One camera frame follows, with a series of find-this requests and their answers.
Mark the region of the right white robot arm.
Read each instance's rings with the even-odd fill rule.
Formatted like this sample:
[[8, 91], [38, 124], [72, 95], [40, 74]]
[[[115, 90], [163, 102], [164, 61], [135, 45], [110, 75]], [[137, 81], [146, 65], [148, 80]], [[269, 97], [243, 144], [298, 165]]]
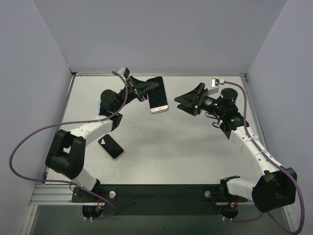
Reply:
[[210, 97], [219, 91], [219, 81], [212, 81], [208, 89], [200, 83], [192, 91], [174, 99], [177, 108], [197, 116], [201, 111], [217, 120], [217, 128], [232, 141], [246, 157], [258, 177], [257, 182], [239, 176], [221, 179], [225, 194], [239, 196], [254, 203], [260, 212], [268, 212], [295, 202], [297, 175], [292, 168], [284, 168], [262, 146], [245, 117], [241, 115], [233, 88], [220, 90], [218, 98]]

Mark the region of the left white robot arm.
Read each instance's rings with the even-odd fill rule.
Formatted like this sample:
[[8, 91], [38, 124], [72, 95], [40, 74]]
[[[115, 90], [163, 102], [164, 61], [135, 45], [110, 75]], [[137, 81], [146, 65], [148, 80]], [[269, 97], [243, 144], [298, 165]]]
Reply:
[[58, 130], [53, 138], [45, 165], [83, 187], [83, 196], [89, 201], [100, 197], [99, 181], [84, 169], [85, 149], [94, 140], [116, 129], [122, 119], [120, 110], [134, 99], [143, 102], [158, 83], [141, 81], [133, 76], [122, 76], [125, 87], [120, 92], [110, 89], [100, 95], [98, 116], [70, 131]]

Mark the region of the purple phone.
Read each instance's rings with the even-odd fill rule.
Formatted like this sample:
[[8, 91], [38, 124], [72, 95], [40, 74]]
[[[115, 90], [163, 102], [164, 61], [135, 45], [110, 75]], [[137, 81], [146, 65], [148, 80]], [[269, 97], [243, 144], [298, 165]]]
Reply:
[[167, 94], [162, 76], [150, 78], [147, 82], [158, 83], [158, 86], [148, 92], [148, 101], [152, 114], [158, 114], [169, 110]]

